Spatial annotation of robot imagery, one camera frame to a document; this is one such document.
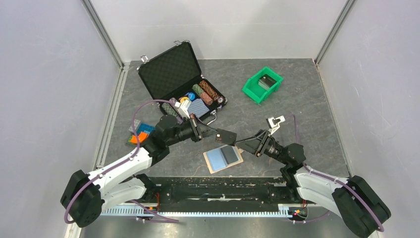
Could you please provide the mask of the orange curved toy piece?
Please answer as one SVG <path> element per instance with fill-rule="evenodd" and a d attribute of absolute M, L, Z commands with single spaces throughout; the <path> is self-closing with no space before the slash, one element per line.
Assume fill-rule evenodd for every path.
<path fill-rule="evenodd" d="M 134 135 L 132 134 L 129 139 L 127 140 L 128 143 L 130 144 L 137 144 L 137 143 L 142 143 L 146 138 L 148 138 L 149 133 L 147 132 L 140 132 L 139 135 Z"/>

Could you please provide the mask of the black poker chip case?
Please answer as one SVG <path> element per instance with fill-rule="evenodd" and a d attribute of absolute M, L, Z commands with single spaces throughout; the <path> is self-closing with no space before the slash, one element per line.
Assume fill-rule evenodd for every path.
<path fill-rule="evenodd" d="M 175 46 L 163 53 L 149 59 L 141 56 L 142 64 L 137 67 L 137 73 L 153 99 L 179 100 L 188 92 L 193 92 L 192 86 L 202 80 L 224 97 L 224 103 L 213 103 L 207 107 L 209 112 L 200 119 L 205 120 L 210 116 L 216 118 L 217 111 L 227 104 L 227 98 L 214 87 L 203 75 L 196 54 L 190 41 L 175 41 Z"/>

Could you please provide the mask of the orange black chip row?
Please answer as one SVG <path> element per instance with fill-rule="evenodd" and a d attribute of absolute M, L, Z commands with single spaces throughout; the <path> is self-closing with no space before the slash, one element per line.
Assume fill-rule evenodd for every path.
<path fill-rule="evenodd" d="M 216 102 L 219 104 L 224 103 L 224 97 L 219 95 L 207 81 L 202 80 L 199 86 Z"/>

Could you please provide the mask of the blue toy brick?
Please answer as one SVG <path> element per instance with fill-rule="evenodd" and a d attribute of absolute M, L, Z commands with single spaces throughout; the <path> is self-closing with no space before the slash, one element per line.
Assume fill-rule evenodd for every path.
<path fill-rule="evenodd" d="M 155 130 L 154 126 L 145 124 L 145 123 L 140 123 L 138 129 L 137 129 L 137 134 L 140 134 L 141 132 L 146 133 L 146 134 L 150 134 L 152 131 Z"/>

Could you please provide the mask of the beige card holder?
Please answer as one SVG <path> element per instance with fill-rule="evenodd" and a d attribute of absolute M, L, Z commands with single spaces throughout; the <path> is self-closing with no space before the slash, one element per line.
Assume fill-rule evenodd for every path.
<path fill-rule="evenodd" d="M 206 165 L 209 169 L 210 174 L 217 173 L 217 172 L 222 171 L 224 169 L 227 169 L 231 166 L 240 164 L 244 161 L 243 158 L 242 158 L 240 150 L 236 146 L 234 146 L 235 149 L 236 149 L 236 153 L 237 153 L 240 160 L 237 161 L 236 163 L 227 165 L 224 158 L 223 158 L 222 152 L 220 150 L 224 146 L 227 146 L 227 145 L 223 145 L 221 147 L 218 147 L 218 148 L 215 148 L 215 149 L 212 149 L 212 150 L 209 150 L 209 151 L 206 151 L 206 152 L 203 153 L 203 156 L 204 156 L 204 159 L 205 159 L 205 162 L 206 162 Z"/>

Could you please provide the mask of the green blue chip row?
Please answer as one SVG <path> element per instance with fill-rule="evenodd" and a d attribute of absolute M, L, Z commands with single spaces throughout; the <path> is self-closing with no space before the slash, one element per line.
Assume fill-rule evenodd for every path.
<path fill-rule="evenodd" d="M 178 113 L 174 110 L 170 103 L 163 103 L 162 108 L 168 115 L 172 115 L 176 118 L 179 118 Z"/>

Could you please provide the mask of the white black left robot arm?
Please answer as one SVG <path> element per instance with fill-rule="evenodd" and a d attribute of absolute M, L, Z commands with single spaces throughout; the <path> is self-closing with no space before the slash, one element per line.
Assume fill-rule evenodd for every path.
<path fill-rule="evenodd" d="M 156 189 L 148 178 L 131 175 L 162 161 L 171 145 L 188 139 L 198 142 L 215 134 L 216 129 L 195 117 L 178 124 L 174 116 L 162 116 L 149 136 L 127 155 L 101 169 L 88 173 L 78 170 L 71 175 L 60 199 L 65 223 L 83 228 L 112 206 L 129 200 L 152 201 Z"/>

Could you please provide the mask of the green red chip row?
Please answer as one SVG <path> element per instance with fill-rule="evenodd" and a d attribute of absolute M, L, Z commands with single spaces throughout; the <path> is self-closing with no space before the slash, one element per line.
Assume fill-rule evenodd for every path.
<path fill-rule="evenodd" d="M 194 84 L 192 89 L 206 105 L 210 106 L 213 103 L 213 99 L 198 84 Z"/>

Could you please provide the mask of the yellow big blind button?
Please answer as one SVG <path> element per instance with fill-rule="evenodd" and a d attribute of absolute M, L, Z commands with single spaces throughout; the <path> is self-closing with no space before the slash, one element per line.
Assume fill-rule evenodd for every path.
<path fill-rule="evenodd" d="M 181 98 L 179 99 L 179 101 L 180 101 L 181 103 L 183 103 L 184 101 L 187 101 L 187 100 L 189 100 L 189 97 L 181 97 Z"/>

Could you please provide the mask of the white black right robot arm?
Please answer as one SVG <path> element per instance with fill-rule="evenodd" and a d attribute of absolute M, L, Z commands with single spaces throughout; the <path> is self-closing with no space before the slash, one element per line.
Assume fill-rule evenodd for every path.
<path fill-rule="evenodd" d="M 303 145 L 280 145 L 267 130 L 236 141 L 235 146 L 284 164 L 280 172 L 290 201 L 306 200 L 322 206 L 342 218 L 347 228 L 360 238 L 384 231 L 383 224 L 391 217 L 391 211 L 362 177 L 334 177 L 317 171 L 306 165 Z"/>

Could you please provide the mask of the blue small blind button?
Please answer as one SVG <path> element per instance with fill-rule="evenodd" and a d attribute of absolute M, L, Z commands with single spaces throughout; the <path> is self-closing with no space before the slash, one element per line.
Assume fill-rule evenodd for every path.
<path fill-rule="evenodd" d="M 188 92 L 185 94 L 185 97 L 188 97 L 190 101 L 194 101 L 196 99 L 196 94 L 193 92 Z"/>

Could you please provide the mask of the grey toy brick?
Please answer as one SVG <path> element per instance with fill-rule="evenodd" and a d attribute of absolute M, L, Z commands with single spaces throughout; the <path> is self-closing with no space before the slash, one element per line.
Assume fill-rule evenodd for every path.
<path fill-rule="evenodd" d="M 137 131 L 138 130 L 138 128 L 140 127 L 140 125 L 141 125 L 141 121 L 140 120 L 138 120 L 138 119 L 134 119 L 132 122 L 131 122 L 131 124 L 130 124 L 130 127 L 129 127 L 129 131 L 131 132 L 131 133 L 134 133 L 135 131 Z"/>

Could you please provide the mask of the blue patterned playing card deck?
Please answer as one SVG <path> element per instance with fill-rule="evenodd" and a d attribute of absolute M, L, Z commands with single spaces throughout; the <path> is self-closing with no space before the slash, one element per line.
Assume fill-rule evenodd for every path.
<path fill-rule="evenodd" d="M 191 102 L 190 106 L 188 107 L 189 114 L 194 114 L 198 118 L 201 118 L 209 111 L 209 108 L 202 101 L 202 99 L 195 99 Z"/>

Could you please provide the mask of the green plastic bin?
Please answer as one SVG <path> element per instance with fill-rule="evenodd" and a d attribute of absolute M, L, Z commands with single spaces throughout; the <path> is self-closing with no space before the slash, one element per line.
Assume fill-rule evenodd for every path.
<path fill-rule="evenodd" d="M 252 101 L 260 104 L 279 89 L 282 81 L 282 76 L 266 66 L 247 80 L 242 91 Z"/>

